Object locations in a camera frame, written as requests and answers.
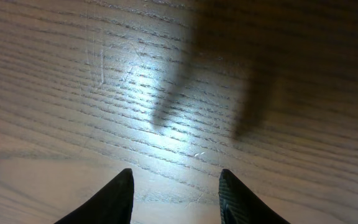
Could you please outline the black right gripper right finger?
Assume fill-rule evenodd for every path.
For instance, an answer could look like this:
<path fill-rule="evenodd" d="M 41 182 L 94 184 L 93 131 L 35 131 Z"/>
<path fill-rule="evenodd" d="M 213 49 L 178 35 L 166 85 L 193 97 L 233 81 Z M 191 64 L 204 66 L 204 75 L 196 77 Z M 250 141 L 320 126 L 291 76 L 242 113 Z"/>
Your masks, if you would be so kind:
<path fill-rule="evenodd" d="M 218 194 L 222 224 L 289 224 L 229 169 L 221 171 Z"/>

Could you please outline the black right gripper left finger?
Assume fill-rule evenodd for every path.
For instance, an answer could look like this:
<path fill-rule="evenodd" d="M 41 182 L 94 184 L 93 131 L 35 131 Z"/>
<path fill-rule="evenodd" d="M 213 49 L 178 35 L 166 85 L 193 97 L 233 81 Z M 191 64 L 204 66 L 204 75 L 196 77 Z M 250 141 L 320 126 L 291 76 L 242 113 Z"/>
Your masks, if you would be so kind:
<path fill-rule="evenodd" d="M 130 224 L 133 204 L 134 178 L 126 168 L 56 224 Z"/>

